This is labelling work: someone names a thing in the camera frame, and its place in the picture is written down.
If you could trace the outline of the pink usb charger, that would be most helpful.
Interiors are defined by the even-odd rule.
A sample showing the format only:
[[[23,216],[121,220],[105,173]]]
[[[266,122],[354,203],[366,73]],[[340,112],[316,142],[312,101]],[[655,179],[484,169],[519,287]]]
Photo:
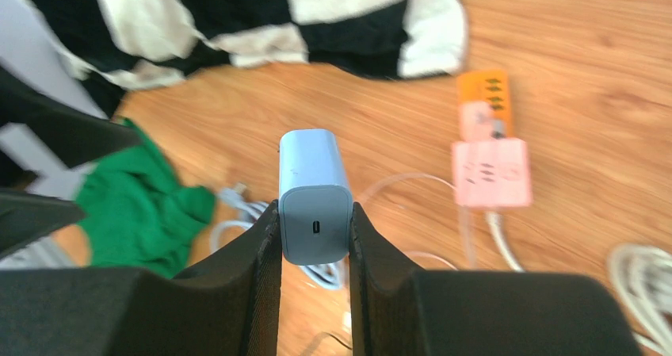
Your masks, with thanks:
[[[488,140],[494,131],[494,110],[485,101],[462,103],[459,126],[464,141]]]

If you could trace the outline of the grey blue small charger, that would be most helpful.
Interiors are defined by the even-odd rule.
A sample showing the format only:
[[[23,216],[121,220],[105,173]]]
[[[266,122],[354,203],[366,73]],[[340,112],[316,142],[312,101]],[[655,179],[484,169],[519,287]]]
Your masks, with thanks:
[[[279,201],[285,258],[297,266],[349,253],[353,195],[335,135],[321,128],[285,133],[279,147]]]

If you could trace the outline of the pink cube socket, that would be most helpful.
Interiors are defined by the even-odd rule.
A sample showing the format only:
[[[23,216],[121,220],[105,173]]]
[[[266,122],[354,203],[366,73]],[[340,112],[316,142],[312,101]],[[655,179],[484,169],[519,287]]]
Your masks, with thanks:
[[[470,209],[509,209],[532,204],[527,143],[518,138],[452,145],[455,202]]]

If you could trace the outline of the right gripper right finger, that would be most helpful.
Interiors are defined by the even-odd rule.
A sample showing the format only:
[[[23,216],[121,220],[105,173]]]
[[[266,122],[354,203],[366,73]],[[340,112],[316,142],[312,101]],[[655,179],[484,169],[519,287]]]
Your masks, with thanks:
[[[638,355],[607,289],[578,274],[426,270],[360,205],[349,241],[355,355]]]

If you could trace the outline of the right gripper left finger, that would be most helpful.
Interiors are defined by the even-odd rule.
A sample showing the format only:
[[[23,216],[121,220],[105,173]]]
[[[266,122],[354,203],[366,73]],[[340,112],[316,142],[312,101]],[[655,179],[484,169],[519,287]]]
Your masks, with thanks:
[[[166,279],[140,268],[7,270],[4,355],[274,355],[277,203],[216,253]]]

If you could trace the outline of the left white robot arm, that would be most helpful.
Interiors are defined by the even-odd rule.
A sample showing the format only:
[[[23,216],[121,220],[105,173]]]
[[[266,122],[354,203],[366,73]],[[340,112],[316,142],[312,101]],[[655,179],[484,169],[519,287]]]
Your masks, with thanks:
[[[29,0],[1,0],[1,256],[84,219],[94,163],[140,141],[69,76]]]

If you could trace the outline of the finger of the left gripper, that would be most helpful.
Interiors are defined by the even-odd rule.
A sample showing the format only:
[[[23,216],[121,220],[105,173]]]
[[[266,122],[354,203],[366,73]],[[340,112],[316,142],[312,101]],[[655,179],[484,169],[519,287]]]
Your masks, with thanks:
[[[63,105],[1,69],[1,124],[25,124],[47,148],[76,167],[142,143],[139,133]]]
[[[85,216],[72,201],[1,188],[1,258]]]

